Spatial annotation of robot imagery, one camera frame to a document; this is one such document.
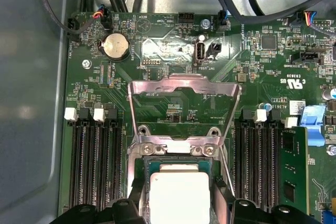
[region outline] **gray metal panel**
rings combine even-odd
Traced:
[[[59,17],[65,2],[50,0]],[[40,0],[0,4],[0,223],[49,223],[57,214],[66,44]]]

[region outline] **blue latch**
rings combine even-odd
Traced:
[[[332,215],[331,211],[323,211],[323,223],[324,224],[336,224],[336,216]]]
[[[308,130],[308,146],[324,146],[325,144],[325,139],[321,134],[325,107],[324,105],[312,105],[303,109],[299,125]]]

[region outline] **motherboard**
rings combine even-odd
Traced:
[[[84,24],[91,15],[69,22]],[[291,205],[323,221],[336,197],[335,39],[287,18],[244,25],[220,17],[110,13],[70,38],[65,107],[72,116],[64,123],[59,214],[83,203],[102,210],[128,196],[128,85],[186,74],[241,88],[225,136],[236,198],[264,211]],[[336,29],[334,20],[314,24]],[[232,102],[186,87],[133,97],[139,131],[180,140],[225,132]],[[217,161],[197,163],[220,174]],[[137,161],[135,177],[148,177],[154,164]]]

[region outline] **white connector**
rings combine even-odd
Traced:
[[[64,119],[72,122],[77,121],[78,114],[76,108],[65,108]]]
[[[255,123],[262,123],[262,122],[266,122],[266,120],[267,120],[267,111],[264,109],[256,110],[256,113],[253,117],[253,121]]]
[[[285,119],[285,128],[292,128],[298,126],[298,118],[292,116],[290,118]]]
[[[103,123],[105,121],[105,111],[104,109],[95,109],[93,113],[93,119],[97,122]]]

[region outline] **green circuit board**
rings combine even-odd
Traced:
[[[74,19],[83,24],[90,15],[78,13]],[[161,80],[172,73],[199,73],[211,82],[238,82],[243,91],[235,112],[236,119],[242,109],[254,112],[261,103],[270,103],[274,110],[280,111],[282,119],[299,116],[305,105],[325,104],[322,91],[335,88],[336,61],[332,60],[331,47],[334,39],[304,26],[290,26],[287,19],[262,25],[242,25],[229,18],[227,28],[219,33],[217,15],[195,14],[187,23],[181,22],[180,18],[179,14],[112,13],[113,32],[125,35],[131,45],[130,55],[121,62],[111,61],[99,50],[99,41],[106,36],[99,20],[80,35],[78,42],[69,43],[65,107],[89,108],[91,113],[94,108],[118,109],[118,129],[107,133],[107,156],[117,155],[117,164],[108,158],[104,186],[108,196],[105,201],[127,194],[127,147],[133,139],[128,83],[132,80]],[[208,29],[201,26],[204,19],[211,23]],[[315,24],[336,27],[333,20],[316,19]],[[205,36],[206,48],[213,43],[221,44],[221,51],[214,60],[195,63],[194,43],[199,35]],[[322,61],[292,61],[294,55],[311,51],[311,48],[320,53]],[[83,60],[89,60],[92,66],[83,68]],[[206,135],[212,126],[222,131],[228,113],[228,106],[223,104],[227,101],[219,95],[198,95],[191,89],[177,89],[170,94],[137,95],[135,111],[138,124],[147,125],[152,134],[187,138]],[[326,114],[336,116],[333,111],[327,110]],[[332,173],[336,157],[326,152],[327,145],[336,144],[335,125],[322,127],[322,132],[326,139],[326,146],[322,147],[304,147],[302,138],[307,136],[300,132],[302,138],[298,142],[303,148],[300,149],[303,158],[292,159],[301,170],[292,182],[298,193],[294,206],[308,210],[306,212],[318,220],[321,220],[322,210],[330,209],[331,197],[335,196],[336,190],[336,174]],[[226,141],[232,172],[234,136],[233,123]],[[73,137],[73,128],[65,122],[60,214],[69,207]],[[114,154],[114,148],[118,148],[118,154]],[[280,160],[279,166],[284,173],[287,172],[286,164],[284,159]],[[119,168],[110,172],[114,165]],[[280,203],[288,203],[281,191],[279,194]]]

